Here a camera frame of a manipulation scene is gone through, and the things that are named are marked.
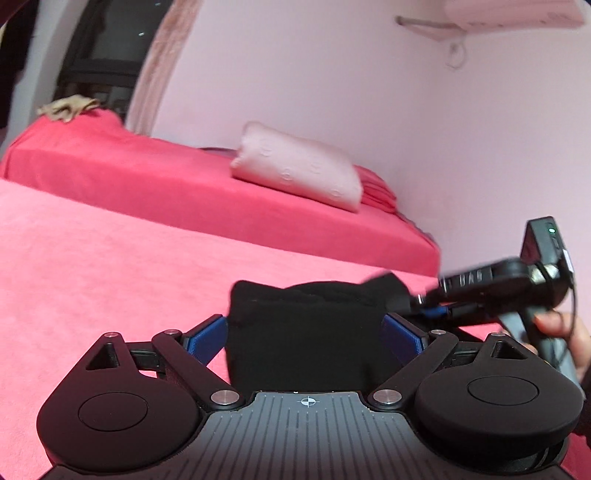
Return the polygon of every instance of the white pillow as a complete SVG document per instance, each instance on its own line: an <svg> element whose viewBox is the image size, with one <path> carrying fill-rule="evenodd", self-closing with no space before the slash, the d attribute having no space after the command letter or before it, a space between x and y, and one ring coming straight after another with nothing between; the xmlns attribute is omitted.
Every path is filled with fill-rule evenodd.
<svg viewBox="0 0 591 480"><path fill-rule="evenodd" d="M353 162L321 142L248 122L230 168L234 178L359 211L363 187Z"/></svg>

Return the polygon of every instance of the round black pad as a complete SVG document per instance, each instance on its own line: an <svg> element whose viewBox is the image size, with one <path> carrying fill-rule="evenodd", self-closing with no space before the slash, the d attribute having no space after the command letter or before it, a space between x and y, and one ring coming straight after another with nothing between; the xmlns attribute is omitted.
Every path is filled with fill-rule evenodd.
<svg viewBox="0 0 591 480"><path fill-rule="evenodd" d="M477 357L426 378L414 407L423 427L450 448L509 460L563 441L579 419L583 396L539 358Z"/></svg>
<svg viewBox="0 0 591 480"><path fill-rule="evenodd" d="M484 377L472 380L468 392L477 400L492 405L521 405L538 396L538 387L532 382L515 377Z"/></svg>
<svg viewBox="0 0 591 480"><path fill-rule="evenodd" d="M127 472L164 460L196 431L200 414L185 390L137 370L125 376L116 370L66 378L43 405L37 432L52 463Z"/></svg>
<svg viewBox="0 0 591 480"><path fill-rule="evenodd" d="M148 404L137 395L124 392L103 393L84 402L78 418L91 429L118 432L130 429L148 413Z"/></svg>

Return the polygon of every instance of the handheld grip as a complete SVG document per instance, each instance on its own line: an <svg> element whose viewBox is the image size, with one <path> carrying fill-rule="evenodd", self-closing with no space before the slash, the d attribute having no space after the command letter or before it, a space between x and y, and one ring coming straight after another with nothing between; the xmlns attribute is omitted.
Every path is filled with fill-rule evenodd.
<svg viewBox="0 0 591 480"><path fill-rule="evenodd" d="M536 314L547 311L548 309L543 307L528 307L519 313L500 315L499 321L515 339L532 344L541 359L547 361L552 367L580 387L573 357L568 351L566 342L561 338L548 337L540 332L534 323Z"/></svg>

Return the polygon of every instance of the red bed sheet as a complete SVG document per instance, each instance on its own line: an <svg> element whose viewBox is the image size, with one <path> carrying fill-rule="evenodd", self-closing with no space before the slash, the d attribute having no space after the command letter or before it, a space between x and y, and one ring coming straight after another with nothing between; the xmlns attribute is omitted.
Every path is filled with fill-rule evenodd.
<svg viewBox="0 0 591 480"><path fill-rule="evenodd" d="M145 341L227 313L240 279L278 287L360 282L379 268L171 228L0 180L0 475L50 464L39 408L104 332ZM400 277L415 292L434 280ZM210 368L228 379L223 352Z"/></svg>
<svg viewBox="0 0 591 480"><path fill-rule="evenodd" d="M231 178L230 159L125 130L109 111L40 118L8 149L3 178L186 230L435 276L437 245L404 218L358 214Z"/></svg>

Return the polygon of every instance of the air conditioner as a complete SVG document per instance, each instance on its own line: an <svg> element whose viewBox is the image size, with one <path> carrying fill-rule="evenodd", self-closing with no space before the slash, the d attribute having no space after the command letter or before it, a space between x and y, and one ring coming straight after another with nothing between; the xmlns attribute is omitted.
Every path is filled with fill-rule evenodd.
<svg viewBox="0 0 591 480"><path fill-rule="evenodd" d="M445 0L449 19L469 32L517 28L576 28L586 21L584 0Z"/></svg>

